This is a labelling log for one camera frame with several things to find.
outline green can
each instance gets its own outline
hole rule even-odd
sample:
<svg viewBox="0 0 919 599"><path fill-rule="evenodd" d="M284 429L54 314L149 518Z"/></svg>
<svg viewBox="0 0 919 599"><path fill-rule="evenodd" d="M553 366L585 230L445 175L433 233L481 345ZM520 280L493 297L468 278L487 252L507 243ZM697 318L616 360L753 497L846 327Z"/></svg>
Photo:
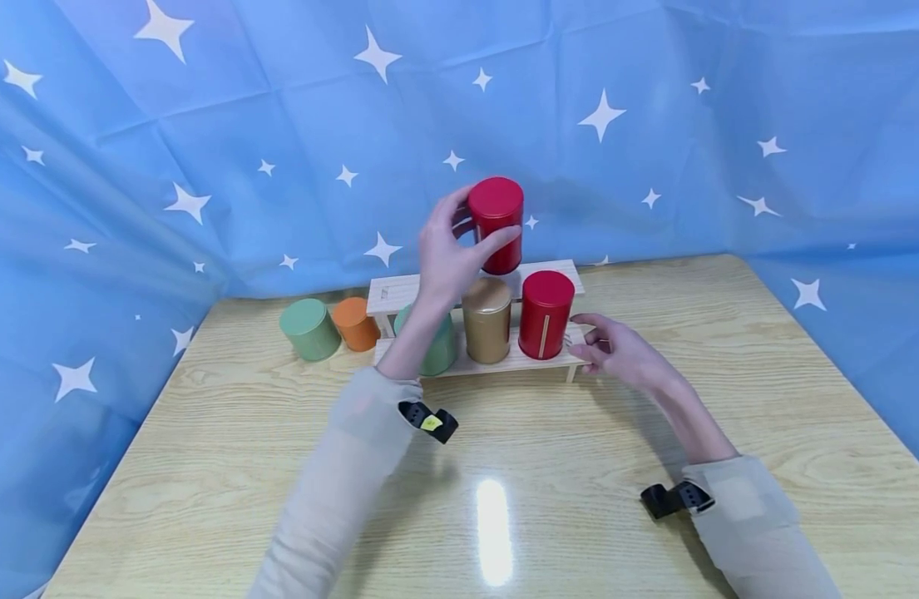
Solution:
<svg viewBox="0 0 919 599"><path fill-rule="evenodd" d="M299 357L320 361L339 349L341 338L326 304L308 297L291 304L280 315L280 329Z"/></svg>
<svg viewBox="0 0 919 599"><path fill-rule="evenodd" d="M393 332L395 334L398 334L400 329L403 328L403 324L409 317L409 310L412 307L413 304L409 304L401 309L400 313L396 314L396 320L393 322ZM419 373L423 377L435 377L436 374L442 374L449 370L452 362L457 361L457 356L457 336L455 336L452 328L452 313L449 313L446 314L446 318L439 325L439 330L436 330L436 336L426 352L426 358L422 359Z"/></svg>

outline sleeve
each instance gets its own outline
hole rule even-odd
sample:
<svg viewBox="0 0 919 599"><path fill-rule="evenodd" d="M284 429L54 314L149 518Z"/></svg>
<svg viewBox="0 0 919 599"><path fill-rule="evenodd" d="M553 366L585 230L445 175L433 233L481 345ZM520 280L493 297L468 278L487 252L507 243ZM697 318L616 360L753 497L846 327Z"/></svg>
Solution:
<svg viewBox="0 0 919 599"><path fill-rule="evenodd" d="M326 597L369 518L379 490L416 429L398 412L417 402L417 380L390 380L375 368L353 375L290 491L249 599Z"/></svg>
<svg viewBox="0 0 919 599"><path fill-rule="evenodd" d="M753 456L684 468L715 504L693 522L712 562L742 599L841 597L798 525L798 511Z"/></svg>

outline tabletop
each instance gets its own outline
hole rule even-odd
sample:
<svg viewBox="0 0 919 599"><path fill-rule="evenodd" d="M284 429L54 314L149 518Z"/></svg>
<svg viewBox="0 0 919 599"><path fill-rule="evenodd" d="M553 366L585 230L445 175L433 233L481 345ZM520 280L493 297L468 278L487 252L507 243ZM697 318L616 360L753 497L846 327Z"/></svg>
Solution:
<svg viewBox="0 0 919 599"><path fill-rule="evenodd" d="M679 367L785 487L845 597L919 597L918 461L741 260L581 278L573 311L621 318ZM295 358L277 326L290 301L210 311L45 598L244 596L329 405L371 358ZM460 427L410 448L333 597L731 597L688 517L656 523L638 502L684 464L659 412L565 376L423 380Z"/></svg>

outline red can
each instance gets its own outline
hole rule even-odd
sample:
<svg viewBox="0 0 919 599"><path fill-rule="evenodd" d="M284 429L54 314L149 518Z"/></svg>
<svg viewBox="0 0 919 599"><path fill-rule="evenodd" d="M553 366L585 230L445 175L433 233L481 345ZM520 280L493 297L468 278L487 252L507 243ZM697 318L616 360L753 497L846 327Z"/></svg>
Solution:
<svg viewBox="0 0 919 599"><path fill-rule="evenodd" d="M562 351L576 288L561 272L540 270L522 283L520 348L533 359L551 359Z"/></svg>
<svg viewBox="0 0 919 599"><path fill-rule="evenodd" d="M476 242L503 227L522 226L522 188L511 179L493 176L476 183L469 191L469 209L476 225ZM493 275L509 274L522 261L522 235L490 256L483 270Z"/></svg>

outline left hand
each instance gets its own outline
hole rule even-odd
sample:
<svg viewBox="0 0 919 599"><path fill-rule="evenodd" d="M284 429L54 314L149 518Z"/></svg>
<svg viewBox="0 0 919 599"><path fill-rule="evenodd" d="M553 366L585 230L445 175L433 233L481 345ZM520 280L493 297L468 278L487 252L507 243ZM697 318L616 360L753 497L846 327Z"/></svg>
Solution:
<svg viewBox="0 0 919 599"><path fill-rule="evenodd" d="M473 247L459 245L459 238L476 227L467 203L471 188L467 185L442 198L419 234L417 304L452 309L476 282L486 260L522 233L522 227L514 225L491 233Z"/></svg>

